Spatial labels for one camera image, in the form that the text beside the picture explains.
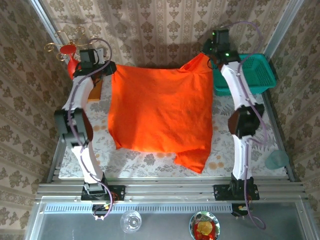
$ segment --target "orange t-shirt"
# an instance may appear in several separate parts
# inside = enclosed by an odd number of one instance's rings
[[[213,73],[207,64],[200,53],[177,69],[117,65],[108,113],[117,149],[176,153],[176,164],[201,173],[213,134]]]

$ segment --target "floral tablecloth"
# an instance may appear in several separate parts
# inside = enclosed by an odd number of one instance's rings
[[[228,119],[234,111],[231,96],[213,96],[212,123],[213,136],[211,154],[202,174],[197,174],[183,166],[174,164],[174,153],[138,152],[129,149],[116,150],[113,138],[108,132],[108,111],[111,103],[111,77],[105,77],[102,84],[101,100],[89,102],[86,114],[92,124],[94,137],[93,148],[96,158],[107,178],[138,177],[230,177],[234,167],[234,140],[228,130]],[[261,95],[256,95],[258,103],[263,103]],[[251,169],[253,176],[285,176],[284,168],[269,170],[265,159],[278,149],[274,131],[268,114],[263,115],[267,126],[268,141],[266,146],[253,144]],[[255,135],[263,140],[263,131]],[[77,158],[69,148],[65,150],[59,178],[83,178]]]

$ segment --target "decorative plate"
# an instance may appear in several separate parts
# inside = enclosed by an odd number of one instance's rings
[[[218,219],[216,218],[216,216],[208,211],[199,211],[191,217],[190,222],[189,222],[189,231],[190,231],[191,237],[194,240],[196,240],[196,237],[194,235],[194,226],[201,221],[214,222],[214,225],[215,225],[214,239],[217,240],[220,236],[220,223],[219,223]]]

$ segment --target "wallpaper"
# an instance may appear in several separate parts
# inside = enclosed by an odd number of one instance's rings
[[[113,61],[138,67],[180,67],[195,57],[212,27],[248,20],[256,23],[266,47],[289,0],[41,0],[57,30],[69,38],[86,34],[107,40]],[[234,26],[232,43],[250,53],[256,30]]]
[[[0,239],[22,239],[57,145],[71,81],[28,1],[0,1]]]
[[[297,176],[320,226],[320,1],[305,0],[272,61],[272,101]]]

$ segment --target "green basket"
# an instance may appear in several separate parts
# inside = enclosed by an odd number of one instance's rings
[[[248,54],[239,54],[241,60]],[[211,61],[213,67],[214,93],[217,96],[230,96],[230,90],[218,67]],[[266,57],[257,53],[250,56],[242,65],[243,74],[252,94],[262,94],[276,86],[276,78]]]

